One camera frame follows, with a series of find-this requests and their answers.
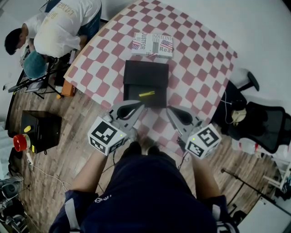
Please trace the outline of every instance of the checkered tablecloth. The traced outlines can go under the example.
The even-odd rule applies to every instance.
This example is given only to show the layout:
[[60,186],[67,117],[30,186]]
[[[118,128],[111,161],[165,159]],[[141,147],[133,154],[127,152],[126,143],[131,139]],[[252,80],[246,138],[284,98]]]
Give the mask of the checkered tablecloth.
[[[131,55],[135,32],[173,37],[173,58]],[[191,108],[209,123],[221,100],[237,58],[228,44],[199,21],[157,0],[139,0],[111,20],[78,56],[65,75],[68,82],[103,107],[123,100],[126,60],[169,64],[169,105]],[[181,155],[177,132],[165,109],[148,109],[135,127]]]

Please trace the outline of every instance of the orange object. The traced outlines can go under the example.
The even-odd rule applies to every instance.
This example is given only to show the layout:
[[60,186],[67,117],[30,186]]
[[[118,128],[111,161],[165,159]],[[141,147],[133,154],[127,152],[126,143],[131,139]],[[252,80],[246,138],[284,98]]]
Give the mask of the orange object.
[[22,134],[13,137],[14,148],[17,152],[23,151],[27,148],[26,137]]
[[61,94],[64,96],[74,96],[75,87],[72,84],[70,84],[67,80],[65,80]]

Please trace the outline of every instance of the white box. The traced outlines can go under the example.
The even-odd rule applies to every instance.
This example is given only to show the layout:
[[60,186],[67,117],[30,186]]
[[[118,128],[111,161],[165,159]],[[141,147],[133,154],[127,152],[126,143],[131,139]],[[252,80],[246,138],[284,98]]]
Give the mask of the white box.
[[88,132],[89,144],[105,155],[124,145],[127,139],[127,134],[101,117],[97,117]]
[[140,56],[173,57],[173,38],[167,35],[135,33],[131,53]]
[[221,136],[212,124],[202,128],[188,138],[185,149],[203,159],[221,142]]

